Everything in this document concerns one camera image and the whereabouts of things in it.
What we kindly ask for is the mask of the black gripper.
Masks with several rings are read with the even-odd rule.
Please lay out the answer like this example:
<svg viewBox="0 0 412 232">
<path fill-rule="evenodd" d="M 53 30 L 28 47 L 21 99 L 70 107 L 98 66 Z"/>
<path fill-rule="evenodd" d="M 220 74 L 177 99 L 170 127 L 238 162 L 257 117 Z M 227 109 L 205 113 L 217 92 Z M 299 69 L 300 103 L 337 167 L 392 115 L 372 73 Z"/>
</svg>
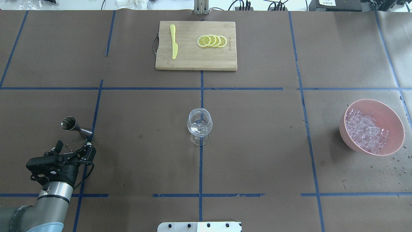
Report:
<svg viewBox="0 0 412 232">
<path fill-rule="evenodd" d="M 66 154 L 60 154 L 62 148 L 63 142 L 58 140 L 53 155 L 31 158 L 27 162 L 25 167 L 31 172 L 32 181 L 37 181 L 42 187 L 51 182 L 63 182 L 75 187 L 79 161 L 94 161 L 97 150 L 93 145 L 86 144 L 67 159 Z"/>
</svg>

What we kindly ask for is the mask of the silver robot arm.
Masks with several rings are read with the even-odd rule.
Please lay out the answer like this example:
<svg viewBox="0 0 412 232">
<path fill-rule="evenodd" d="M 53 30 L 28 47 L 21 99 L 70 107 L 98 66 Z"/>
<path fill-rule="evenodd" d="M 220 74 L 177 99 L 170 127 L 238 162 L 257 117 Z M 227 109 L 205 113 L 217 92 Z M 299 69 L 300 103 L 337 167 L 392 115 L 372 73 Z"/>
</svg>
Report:
<svg viewBox="0 0 412 232">
<path fill-rule="evenodd" d="M 61 232 L 81 165 L 94 168 L 95 147 L 86 142 L 81 148 L 62 153 L 62 141 L 41 157 L 31 158 L 26 168 L 30 179 L 42 189 L 36 203 L 16 208 L 1 208 L 2 232 Z"/>
</svg>

